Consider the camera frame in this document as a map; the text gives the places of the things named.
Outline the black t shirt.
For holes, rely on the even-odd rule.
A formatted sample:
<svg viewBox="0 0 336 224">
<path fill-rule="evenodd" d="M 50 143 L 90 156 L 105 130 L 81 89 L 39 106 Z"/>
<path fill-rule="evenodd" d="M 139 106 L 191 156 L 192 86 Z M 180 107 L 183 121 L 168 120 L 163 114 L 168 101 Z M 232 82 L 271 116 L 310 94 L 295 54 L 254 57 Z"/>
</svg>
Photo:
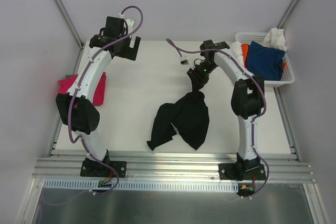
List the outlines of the black t shirt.
<svg viewBox="0 0 336 224">
<path fill-rule="evenodd" d="M 205 95 L 192 91 L 175 103 L 161 105 L 155 116 L 151 139 L 147 145 L 151 150 L 173 140 L 179 134 L 194 150 L 205 142 L 209 127 L 209 111 Z"/>
</svg>

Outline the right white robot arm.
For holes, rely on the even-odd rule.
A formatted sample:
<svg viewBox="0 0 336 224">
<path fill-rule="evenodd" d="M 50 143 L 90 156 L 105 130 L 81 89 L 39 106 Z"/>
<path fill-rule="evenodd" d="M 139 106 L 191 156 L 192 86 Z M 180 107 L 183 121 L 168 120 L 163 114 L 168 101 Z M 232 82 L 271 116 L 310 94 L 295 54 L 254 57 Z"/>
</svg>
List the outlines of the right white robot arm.
<svg viewBox="0 0 336 224">
<path fill-rule="evenodd" d="M 264 79 L 255 76 L 234 57 L 229 45 L 222 41 L 214 43 L 206 40 L 200 45 L 201 63 L 187 72 L 192 90 L 200 90 L 209 81 L 209 74 L 221 68 L 234 85 L 231 108 L 239 123 L 239 148 L 235 174 L 247 179 L 260 166 L 260 157 L 256 154 L 257 118 L 263 113 L 265 103 Z"/>
</svg>

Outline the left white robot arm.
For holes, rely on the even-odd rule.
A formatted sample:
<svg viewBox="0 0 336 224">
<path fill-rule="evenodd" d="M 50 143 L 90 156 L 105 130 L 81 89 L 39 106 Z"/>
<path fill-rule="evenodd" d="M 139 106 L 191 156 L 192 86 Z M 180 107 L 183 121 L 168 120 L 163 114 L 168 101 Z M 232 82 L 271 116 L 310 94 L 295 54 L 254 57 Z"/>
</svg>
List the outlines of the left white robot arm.
<svg viewBox="0 0 336 224">
<path fill-rule="evenodd" d="M 99 176 L 106 175 L 110 163 L 108 151 L 98 133 L 100 113 L 93 105 L 93 97 L 106 67 L 114 57 L 134 61 L 141 38 L 132 38 L 139 29 L 135 21 L 119 17 L 107 17 L 106 25 L 89 41 L 88 56 L 84 67 L 64 94 L 57 94 L 56 105 L 61 121 L 68 127 L 70 141 L 81 141 L 87 159 L 93 161 L 92 170 Z"/>
</svg>

